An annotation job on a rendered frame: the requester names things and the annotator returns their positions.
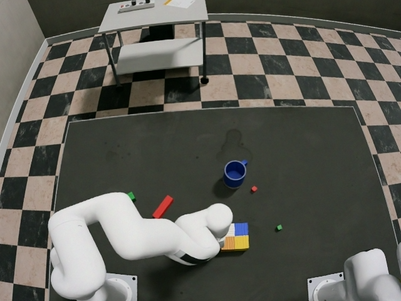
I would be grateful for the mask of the yellow cube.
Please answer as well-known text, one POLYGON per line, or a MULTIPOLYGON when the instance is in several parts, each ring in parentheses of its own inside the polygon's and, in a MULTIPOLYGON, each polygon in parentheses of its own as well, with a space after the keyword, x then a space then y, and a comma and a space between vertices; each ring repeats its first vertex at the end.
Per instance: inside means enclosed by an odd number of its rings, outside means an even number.
POLYGON ((244 251, 249 248, 249 240, 247 236, 235 236, 235 250, 244 251))

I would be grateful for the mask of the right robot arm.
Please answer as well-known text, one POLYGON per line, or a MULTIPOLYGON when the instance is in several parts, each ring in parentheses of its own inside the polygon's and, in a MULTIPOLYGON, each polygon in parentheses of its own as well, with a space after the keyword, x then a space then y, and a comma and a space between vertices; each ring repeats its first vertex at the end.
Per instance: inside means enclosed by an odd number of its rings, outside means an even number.
POLYGON ((382 250, 369 249, 349 257, 344 272, 345 280, 317 284, 313 301, 401 301, 401 281, 388 274, 382 250))

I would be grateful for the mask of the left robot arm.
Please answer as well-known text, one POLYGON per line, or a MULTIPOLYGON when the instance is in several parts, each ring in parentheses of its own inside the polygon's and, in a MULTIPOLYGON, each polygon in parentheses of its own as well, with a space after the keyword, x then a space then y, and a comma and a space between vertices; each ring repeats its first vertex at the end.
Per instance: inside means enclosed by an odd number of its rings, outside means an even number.
POLYGON ((226 205, 213 204, 185 214, 175 223, 143 219, 124 193, 104 194, 58 211, 48 221, 54 246, 50 253, 54 268, 51 284, 64 298, 132 301, 127 282, 106 280, 105 264, 87 228, 98 221, 113 249, 126 260, 165 255, 184 265, 196 265, 218 254, 218 243, 229 231, 232 212, 226 205))

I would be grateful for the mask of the green cube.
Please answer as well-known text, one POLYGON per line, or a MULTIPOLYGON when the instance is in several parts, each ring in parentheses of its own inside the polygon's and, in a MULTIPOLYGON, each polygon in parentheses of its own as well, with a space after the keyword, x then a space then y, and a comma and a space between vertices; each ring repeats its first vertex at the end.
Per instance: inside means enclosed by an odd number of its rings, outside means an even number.
POLYGON ((135 201, 136 201, 135 196, 133 195, 132 192, 128 193, 127 195, 128 195, 129 198, 132 200, 132 202, 135 202, 135 201))

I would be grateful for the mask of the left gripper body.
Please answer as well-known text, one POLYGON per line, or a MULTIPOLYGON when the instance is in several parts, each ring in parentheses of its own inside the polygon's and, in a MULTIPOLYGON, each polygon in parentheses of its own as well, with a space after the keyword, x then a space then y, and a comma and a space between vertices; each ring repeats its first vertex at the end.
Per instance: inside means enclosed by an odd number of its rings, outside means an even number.
MULTIPOLYGON (((226 237, 226 236, 225 236, 225 237, 226 237)), ((225 237, 223 237, 223 238, 220 239, 220 243, 219 243, 219 247, 220 247, 220 248, 223 248, 223 247, 224 247, 224 244, 225 244, 225 237)))

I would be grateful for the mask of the orange cube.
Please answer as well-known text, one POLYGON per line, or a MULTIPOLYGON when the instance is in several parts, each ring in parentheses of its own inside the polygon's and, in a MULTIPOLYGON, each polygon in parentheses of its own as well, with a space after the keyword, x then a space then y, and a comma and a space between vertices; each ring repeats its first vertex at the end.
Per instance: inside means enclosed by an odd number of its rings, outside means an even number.
POLYGON ((235 250, 235 236, 227 236, 225 237, 224 248, 221 248, 221 252, 223 251, 234 251, 235 250))

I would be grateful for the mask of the red rectangular block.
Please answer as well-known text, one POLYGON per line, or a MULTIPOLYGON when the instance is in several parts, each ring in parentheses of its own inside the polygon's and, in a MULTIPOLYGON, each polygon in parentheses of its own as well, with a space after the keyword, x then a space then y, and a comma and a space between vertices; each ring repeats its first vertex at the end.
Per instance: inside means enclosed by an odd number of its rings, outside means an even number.
POLYGON ((158 207, 158 209, 154 212, 152 216, 155 219, 160 219, 173 202, 174 202, 173 198, 167 195, 167 197, 164 199, 162 204, 158 207))

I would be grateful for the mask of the blue cube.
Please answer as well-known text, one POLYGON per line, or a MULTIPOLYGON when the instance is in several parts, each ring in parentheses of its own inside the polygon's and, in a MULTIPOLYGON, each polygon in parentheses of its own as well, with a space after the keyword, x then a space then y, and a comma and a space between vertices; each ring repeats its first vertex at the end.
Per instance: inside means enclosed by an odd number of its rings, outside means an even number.
POLYGON ((234 224, 234 234, 235 236, 247 236, 248 235, 247 223, 234 224))

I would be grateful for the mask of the blue mug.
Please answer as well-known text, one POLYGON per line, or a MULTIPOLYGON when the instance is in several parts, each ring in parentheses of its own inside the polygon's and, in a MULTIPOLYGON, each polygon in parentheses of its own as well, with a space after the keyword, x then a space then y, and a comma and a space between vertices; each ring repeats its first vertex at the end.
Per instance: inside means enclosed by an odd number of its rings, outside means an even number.
POLYGON ((224 168, 224 184, 230 189, 242 186, 246 175, 247 161, 231 161, 224 168))

